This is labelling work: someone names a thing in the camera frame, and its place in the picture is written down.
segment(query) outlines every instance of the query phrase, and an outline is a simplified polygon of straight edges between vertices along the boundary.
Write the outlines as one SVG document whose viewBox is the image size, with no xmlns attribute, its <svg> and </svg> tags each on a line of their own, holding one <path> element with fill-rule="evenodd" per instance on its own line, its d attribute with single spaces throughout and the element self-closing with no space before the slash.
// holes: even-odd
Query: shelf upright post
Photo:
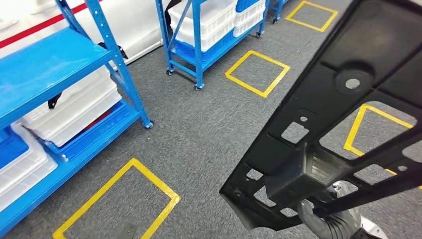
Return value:
<svg viewBox="0 0 422 239">
<path fill-rule="evenodd" d="M 261 24 L 259 24 L 259 30 L 257 32 L 257 36 L 260 36 L 262 33 L 264 33 L 264 27 L 265 27 L 265 19 L 267 19 L 267 12 L 268 7 L 270 5 L 270 0 L 265 0 L 265 10 L 264 10 L 264 18 L 262 19 Z"/>
<path fill-rule="evenodd" d="M 82 26 L 79 24 L 79 22 L 76 20 L 75 15 L 72 12 L 72 9 L 69 7 L 66 0 L 56 0 L 57 6 L 59 6 L 60 11 L 62 12 L 64 18 L 69 23 L 69 26 L 74 29 L 75 31 L 79 32 L 80 34 L 88 37 L 88 34 L 85 32 L 85 30 L 82 28 Z"/>
<path fill-rule="evenodd" d="M 116 41 L 113 37 L 111 29 L 107 23 L 107 20 L 102 12 L 100 3 L 98 0 L 85 0 L 85 4 L 91 12 L 91 15 L 94 18 L 95 24 L 100 31 L 101 36 L 103 37 L 105 46 L 107 50 L 113 53 L 113 61 L 116 64 L 118 72 L 115 73 L 111 71 L 111 74 L 114 76 L 117 83 L 123 88 L 127 96 L 133 102 L 135 109 L 139 112 L 142 119 L 142 124 L 145 128 L 151 128 L 153 123 L 148 117 L 148 114 L 145 111 L 145 108 L 142 104 L 141 98 L 136 90 L 135 84 L 133 83 L 132 77 L 129 73 L 129 70 L 124 63 L 123 56 L 121 55 L 120 48 L 116 44 Z"/>
<path fill-rule="evenodd" d="M 194 39 L 195 39 L 195 72 L 197 82 L 194 86 L 195 90 L 200 90 L 204 87 L 202 82 L 203 68 L 202 68 L 202 53 L 201 53 L 201 1 L 192 1 L 192 15 L 194 19 Z"/>
<path fill-rule="evenodd" d="M 172 74 L 174 72 L 174 66 L 170 62 L 171 60 L 173 60 L 173 56 L 171 54 L 169 30 L 167 29 L 167 21 L 164 13 L 163 1 L 155 0 L 155 4 L 157 6 L 158 20 L 160 21 L 161 35 L 163 36 L 164 53 L 167 62 L 167 74 Z"/>
</svg>

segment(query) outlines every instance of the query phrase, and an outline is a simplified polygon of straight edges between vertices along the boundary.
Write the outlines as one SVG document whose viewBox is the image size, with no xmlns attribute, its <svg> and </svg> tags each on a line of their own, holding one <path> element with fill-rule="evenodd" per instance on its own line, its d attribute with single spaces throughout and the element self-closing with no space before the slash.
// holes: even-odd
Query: stacked plastic crate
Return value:
<svg viewBox="0 0 422 239">
<path fill-rule="evenodd" d="M 239 37 L 263 19 L 265 0 L 238 0 L 234 37 Z"/>
<path fill-rule="evenodd" d="M 186 1 L 169 9 L 171 28 L 175 31 Z M 208 0 L 201 4 L 201 52 L 202 61 L 208 61 L 218 50 L 233 39 L 237 0 Z M 192 6 L 176 34 L 175 49 L 178 54 L 195 57 L 194 20 Z"/>
<path fill-rule="evenodd" d="M 62 147 L 120 99 L 101 67 L 63 91 L 54 105 L 45 102 L 0 130 L 0 212 L 57 167 L 35 136 Z"/>
<path fill-rule="evenodd" d="M 63 146 L 121 99 L 106 67 L 101 67 L 62 92 L 52 108 L 48 102 L 20 119 L 45 141 Z"/>
</svg>

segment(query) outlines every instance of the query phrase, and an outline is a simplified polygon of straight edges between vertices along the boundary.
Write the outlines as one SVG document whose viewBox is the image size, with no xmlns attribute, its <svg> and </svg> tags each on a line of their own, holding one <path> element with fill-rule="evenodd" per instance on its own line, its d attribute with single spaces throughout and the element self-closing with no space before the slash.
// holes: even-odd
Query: yellow floor marking tape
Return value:
<svg viewBox="0 0 422 239">
<path fill-rule="evenodd" d="M 268 86 L 268 88 L 264 92 L 258 90 L 257 88 L 255 88 L 253 86 L 248 85 L 247 83 L 245 83 L 245 82 L 243 82 L 243 81 L 239 80 L 238 78 L 231 75 L 233 73 L 233 71 L 236 70 L 236 68 L 239 67 L 240 64 L 242 64 L 250 55 L 258 56 L 258 57 L 260 57 L 264 60 L 267 60 L 271 63 L 274 63 L 278 66 L 283 67 L 283 70 L 281 71 L 281 73 L 276 77 L 276 79 L 270 84 L 270 86 Z M 270 92 L 276 87 L 276 85 L 280 82 L 280 80 L 286 75 L 286 73 L 288 72 L 289 69 L 290 69 L 290 66 L 288 66 L 286 64 L 283 64 L 283 63 L 281 63 L 277 60 L 274 60 L 273 58 L 270 58 L 266 55 L 263 55 L 259 52 L 250 50 L 245 55 L 243 55 L 232 67 L 230 67 L 230 69 L 228 69 L 226 71 L 225 76 L 227 78 L 229 78 L 230 80 L 238 83 L 239 85 L 247 88 L 248 90 L 250 90 L 250 91 L 252 91 L 252 92 L 254 92 L 254 93 L 256 93 L 256 94 L 258 94 L 258 95 L 260 95 L 264 98 L 267 98 L 267 96 L 270 94 Z"/>
<path fill-rule="evenodd" d="M 305 5 L 305 4 L 317 7 L 317 8 L 322 9 L 322 10 L 329 11 L 329 12 L 331 12 L 331 16 L 328 18 L 328 20 L 325 22 L 325 24 L 322 27 L 313 26 L 313 25 L 298 21 L 296 19 L 293 19 L 293 15 L 295 15 L 299 11 L 299 9 L 301 7 L 303 7 L 303 5 Z M 310 2 L 310 1 L 302 1 L 295 9 L 293 9 L 293 11 L 289 15 L 287 15 L 287 17 L 285 19 L 288 20 L 288 21 L 297 23 L 299 25 L 309 27 L 309 28 L 311 28 L 315 31 L 323 32 L 331 24 L 331 22 L 334 20 L 334 18 L 337 16 L 337 14 L 338 14 L 337 10 L 334 10 L 334 9 L 331 9 L 331 8 L 328 8 L 328 7 L 324 7 L 324 6 L 315 4 L 315 3 Z"/>
<path fill-rule="evenodd" d="M 396 117 L 394 117 L 394 116 L 392 116 L 392 115 L 390 115 L 390 114 L 388 114 L 388 113 L 386 113 L 386 112 L 384 112 L 380 109 L 377 109 L 377 108 L 370 106 L 370 105 L 367 105 L 367 104 L 363 104 L 359 108 L 359 111 L 357 113 L 355 121 L 353 122 L 352 128 L 350 129 L 349 135 L 347 136 L 346 142 L 344 143 L 344 146 L 343 146 L 343 148 L 345 150 L 351 151 L 359 157 L 364 155 L 365 153 L 360 151 L 359 149 L 353 147 L 352 145 L 353 145 L 353 141 L 355 140 L 357 131 L 359 130 L 360 124 L 362 123 L 363 116 L 365 115 L 366 110 L 371 110 L 371 111 L 373 111 L 373 112 L 375 112 L 375 113 L 377 113 L 381 116 L 384 116 L 384 117 L 388 118 L 389 120 L 396 122 L 396 123 L 398 123 L 398 124 L 400 124 L 400 125 L 402 125 L 406 128 L 412 128 L 413 127 L 413 125 L 411 125 L 410 123 L 404 122 L 403 120 L 398 119 L 398 118 L 396 118 Z M 394 172 L 390 169 L 385 169 L 385 170 L 387 172 L 393 174 L 393 175 L 397 175 L 396 172 Z"/>
<path fill-rule="evenodd" d="M 54 239 L 66 239 L 64 232 L 70 228 L 72 224 L 76 222 L 98 199 L 100 199 L 104 193 L 110 187 L 117 182 L 119 178 L 123 176 L 131 167 L 135 167 L 139 170 L 146 178 L 148 178 L 155 186 L 157 186 L 161 191 L 163 191 L 167 196 L 170 197 L 170 202 L 160 213 L 160 215 L 155 219 L 151 226 L 146 230 L 140 239 L 149 239 L 154 232 L 158 229 L 161 223 L 166 219 L 175 205 L 180 201 L 179 195 L 177 195 L 169 186 L 167 186 L 163 181 L 161 181 L 157 176 L 155 176 L 151 171 L 149 171 L 141 162 L 136 158 L 129 160 L 116 174 L 114 174 L 91 198 L 88 199 L 73 215 L 65 221 L 52 235 Z"/>
</svg>

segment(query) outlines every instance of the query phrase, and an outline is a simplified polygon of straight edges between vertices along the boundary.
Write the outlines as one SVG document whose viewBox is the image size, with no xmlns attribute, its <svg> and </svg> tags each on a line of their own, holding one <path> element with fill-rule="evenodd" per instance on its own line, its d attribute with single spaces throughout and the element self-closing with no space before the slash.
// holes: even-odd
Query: blue plastic storage bin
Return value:
<svg viewBox="0 0 422 239">
<path fill-rule="evenodd" d="M 236 5 L 236 12 L 242 12 L 246 10 L 248 7 L 254 5 L 259 0 L 237 0 Z"/>
<path fill-rule="evenodd" d="M 29 146 L 10 126 L 0 130 L 0 168 L 25 153 Z"/>
<path fill-rule="evenodd" d="M 218 54 L 221 49 L 225 49 L 227 44 L 233 40 L 234 28 L 229 31 L 221 40 L 219 40 L 214 46 L 212 46 L 208 51 L 202 52 L 202 62 L 207 62 L 210 60 L 215 54 Z M 195 48 L 185 42 L 175 41 L 175 49 L 177 55 L 181 56 L 182 58 L 195 58 Z"/>
</svg>

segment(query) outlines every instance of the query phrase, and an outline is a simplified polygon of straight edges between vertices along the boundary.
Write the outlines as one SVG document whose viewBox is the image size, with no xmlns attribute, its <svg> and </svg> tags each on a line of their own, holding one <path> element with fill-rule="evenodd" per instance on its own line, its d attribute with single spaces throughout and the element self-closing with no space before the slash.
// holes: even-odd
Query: white plastic storage bin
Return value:
<svg viewBox="0 0 422 239">
<path fill-rule="evenodd" d="M 48 140 L 58 147 L 63 146 L 63 144 L 85 129 L 85 127 L 104 114 L 120 100 L 121 95 L 117 92 L 117 88 L 110 89 L 108 92 L 105 92 L 100 100 L 95 102 L 95 104 L 91 105 L 83 114 L 78 116 L 77 119 L 71 121 L 60 131 L 55 132 L 55 134 Z"/>
<path fill-rule="evenodd" d="M 114 92 L 115 99 L 102 103 Z M 60 147 L 120 99 L 115 82 L 106 70 L 100 68 L 67 88 L 54 109 L 50 110 L 45 102 L 22 117 L 20 122 L 40 138 Z"/>
<path fill-rule="evenodd" d="M 0 212 L 57 167 L 30 132 L 20 125 L 12 124 L 11 127 L 29 149 L 0 168 Z"/>
<path fill-rule="evenodd" d="M 241 26 L 247 21 L 249 21 L 251 18 L 256 17 L 258 13 L 264 12 L 264 10 L 265 0 L 260 0 L 254 5 L 245 9 L 244 11 L 236 13 L 236 19 L 234 20 L 234 24 L 236 24 L 236 26 Z"/>
<path fill-rule="evenodd" d="M 171 25 L 171 28 L 174 30 L 176 29 L 176 26 Z M 226 22 L 222 27 L 220 27 L 215 33 L 202 38 L 201 37 L 201 51 L 206 52 L 208 51 L 212 46 L 214 46 L 218 41 L 220 41 L 228 32 L 233 30 L 234 28 L 234 17 L 232 19 L 229 19 L 228 22 Z M 176 40 L 185 42 L 191 46 L 195 46 L 195 38 L 193 32 L 185 32 L 182 30 L 179 30 L 179 33 L 176 35 Z"/>
<path fill-rule="evenodd" d="M 201 38 L 208 37 L 220 29 L 222 25 L 236 16 L 237 0 L 208 0 L 201 4 Z M 186 1 L 169 9 L 171 24 L 177 26 L 185 9 Z M 180 30 L 186 34 L 194 34 L 192 5 L 183 19 Z"/>
<path fill-rule="evenodd" d="M 247 20 L 245 23 L 243 23 L 243 24 L 241 24 L 239 26 L 236 26 L 234 28 L 234 33 L 233 33 L 234 37 L 241 36 L 243 33 L 245 33 L 251 27 L 253 27 L 257 23 L 259 23 L 262 19 L 264 19 L 264 16 L 263 16 L 264 15 L 264 10 L 262 10 L 262 12 L 259 12 L 256 16 L 253 16 L 252 18 L 250 18 L 249 20 Z"/>
</svg>

